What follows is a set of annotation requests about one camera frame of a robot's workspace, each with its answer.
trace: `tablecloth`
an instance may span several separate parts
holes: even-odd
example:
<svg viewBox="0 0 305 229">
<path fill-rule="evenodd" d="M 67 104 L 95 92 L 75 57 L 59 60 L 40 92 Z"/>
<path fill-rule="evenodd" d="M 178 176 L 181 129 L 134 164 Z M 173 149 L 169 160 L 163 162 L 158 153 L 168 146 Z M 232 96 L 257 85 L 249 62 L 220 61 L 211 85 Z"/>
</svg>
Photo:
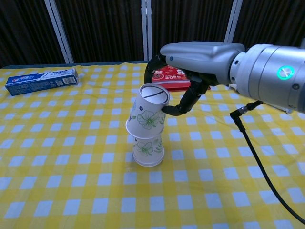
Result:
<svg viewBox="0 0 305 229">
<path fill-rule="evenodd" d="M 4 87 L 9 76 L 62 68 L 0 70 L 0 227 L 303 228 L 229 117 L 251 100 L 225 86 L 166 117 L 160 165 L 135 163 L 125 121 L 145 67 L 76 66 L 77 86 L 18 96 Z M 242 120 L 275 187 L 305 217 L 305 114 L 264 104 Z"/>
</svg>

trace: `background curtain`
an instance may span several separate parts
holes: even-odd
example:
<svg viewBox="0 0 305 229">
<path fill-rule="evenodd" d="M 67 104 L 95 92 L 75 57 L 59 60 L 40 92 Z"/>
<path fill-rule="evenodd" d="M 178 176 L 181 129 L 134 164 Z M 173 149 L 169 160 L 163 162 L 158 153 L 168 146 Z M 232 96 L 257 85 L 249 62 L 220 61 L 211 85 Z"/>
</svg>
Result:
<svg viewBox="0 0 305 229">
<path fill-rule="evenodd" d="M 233 42 L 299 46 L 305 37 L 304 0 L 244 0 Z"/>
<path fill-rule="evenodd" d="M 74 62 L 142 61 L 141 0 L 56 0 Z"/>
<path fill-rule="evenodd" d="M 0 31 L 0 68 L 64 63 L 44 1 L 1 0 Z"/>
<path fill-rule="evenodd" d="M 152 54 L 182 41 L 223 42 L 233 0 L 152 0 Z"/>
</svg>

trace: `robotic arm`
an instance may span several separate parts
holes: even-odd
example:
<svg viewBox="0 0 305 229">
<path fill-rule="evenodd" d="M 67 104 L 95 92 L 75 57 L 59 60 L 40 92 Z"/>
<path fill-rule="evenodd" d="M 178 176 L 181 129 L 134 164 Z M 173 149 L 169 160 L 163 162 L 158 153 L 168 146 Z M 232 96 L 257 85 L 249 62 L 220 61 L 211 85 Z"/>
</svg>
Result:
<svg viewBox="0 0 305 229">
<path fill-rule="evenodd" d="M 171 43 L 149 61 L 144 82 L 151 83 L 155 70 L 166 65 L 181 69 L 191 82 L 177 106 L 162 109 L 166 114 L 185 114 L 209 85 L 231 83 L 244 96 L 305 113 L 304 48 L 257 44 L 245 52 L 237 43 Z"/>
</svg>

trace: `paper cup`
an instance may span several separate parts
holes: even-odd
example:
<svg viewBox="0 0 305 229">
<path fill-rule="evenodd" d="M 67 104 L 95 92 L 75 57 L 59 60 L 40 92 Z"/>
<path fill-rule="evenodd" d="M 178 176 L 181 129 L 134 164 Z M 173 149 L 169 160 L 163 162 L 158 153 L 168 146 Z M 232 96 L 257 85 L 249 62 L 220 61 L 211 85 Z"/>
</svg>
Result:
<svg viewBox="0 0 305 229">
<path fill-rule="evenodd" d="M 152 83 L 142 85 L 126 122 L 128 133 L 136 138 L 152 138 L 160 134 L 166 116 L 161 109 L 169 100 L 170 94 L 164 87 Z"/>
<path fill-rule="evenodd" d="M 133 138 L 133 158 L 141 166 L 152 167 L 164 158 L 161 135 L 150 139 Z"/>
</svg>

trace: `toothpaste box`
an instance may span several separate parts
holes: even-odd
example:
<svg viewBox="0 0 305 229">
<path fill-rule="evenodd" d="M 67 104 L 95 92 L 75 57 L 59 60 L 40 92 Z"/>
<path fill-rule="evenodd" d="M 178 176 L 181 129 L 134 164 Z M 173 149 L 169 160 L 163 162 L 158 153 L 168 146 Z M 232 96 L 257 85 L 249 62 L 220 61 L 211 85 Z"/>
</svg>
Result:
<svg viewBox="0 0 305 229">
<path fill-rule="evenodd" d="M 11 95 L 78 84 L 75 68 L 9 77 L 5 87 Z"/>
</svg>

